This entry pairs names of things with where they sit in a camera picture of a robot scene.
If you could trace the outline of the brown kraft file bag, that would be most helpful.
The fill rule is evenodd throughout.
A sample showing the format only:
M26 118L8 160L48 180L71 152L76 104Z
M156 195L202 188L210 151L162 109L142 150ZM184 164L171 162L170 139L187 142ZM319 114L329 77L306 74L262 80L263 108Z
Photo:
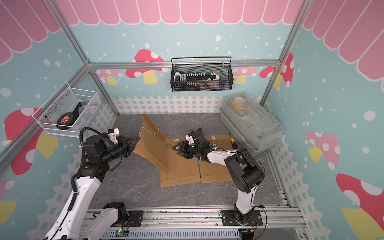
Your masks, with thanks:
M140 140L136 144L134 152L150 161L161 171L168 173L167 137L150 118L150 115L143 114L139 135Z
M161 171L161 188L198 183L201 181L199 165L196 158L185 159L172 150L181 139L167 139L166 150L169 172Z
M233 150L229 135L205 136L205 138L211 146L216 145L225 150ZM203 184L233 181L227 167L216 163L200 161L200 173Z

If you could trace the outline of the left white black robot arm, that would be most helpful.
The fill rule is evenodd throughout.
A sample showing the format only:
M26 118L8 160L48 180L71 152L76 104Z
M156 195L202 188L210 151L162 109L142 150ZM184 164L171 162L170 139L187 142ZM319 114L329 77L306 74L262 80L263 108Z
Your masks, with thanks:
M123 202L110 202L85 230L81 230L96 191L106 174L115 170L110 167L110 162L129 157L140 137L126 138L118 129L101 133L84 127L79 133L79 140L82 156L77 173L70 179L71 196L46 234L46 240L98 240L109 227L124 229L132 221Z

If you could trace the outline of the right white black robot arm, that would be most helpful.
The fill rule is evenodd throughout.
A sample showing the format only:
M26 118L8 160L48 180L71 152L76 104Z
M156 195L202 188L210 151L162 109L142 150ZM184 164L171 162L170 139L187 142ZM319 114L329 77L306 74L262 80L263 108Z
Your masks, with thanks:
M245 149L226 150L211 145L206 140L202 129L186 135L186 139L172 147L172 150L185 159L196 157L200 161L225 166L238 188L238 197L234 206L235 220L240 225L246 225L254 220L255 196L260 183L265 178L265 169Z

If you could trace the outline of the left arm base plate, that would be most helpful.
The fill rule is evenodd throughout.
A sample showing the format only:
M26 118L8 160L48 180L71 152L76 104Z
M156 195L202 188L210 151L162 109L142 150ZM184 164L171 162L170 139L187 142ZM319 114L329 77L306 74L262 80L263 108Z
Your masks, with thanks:
M140 227L143 220L143 211L118 212L118 219L111 227Z

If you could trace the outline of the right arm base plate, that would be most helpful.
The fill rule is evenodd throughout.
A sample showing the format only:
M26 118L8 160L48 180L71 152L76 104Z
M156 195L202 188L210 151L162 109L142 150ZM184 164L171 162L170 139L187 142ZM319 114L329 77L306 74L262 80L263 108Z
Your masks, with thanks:
M263 220L259 210L251 210L247 214L242 214L238 210L221 210L219 217L223 226L254 226L263 225Z

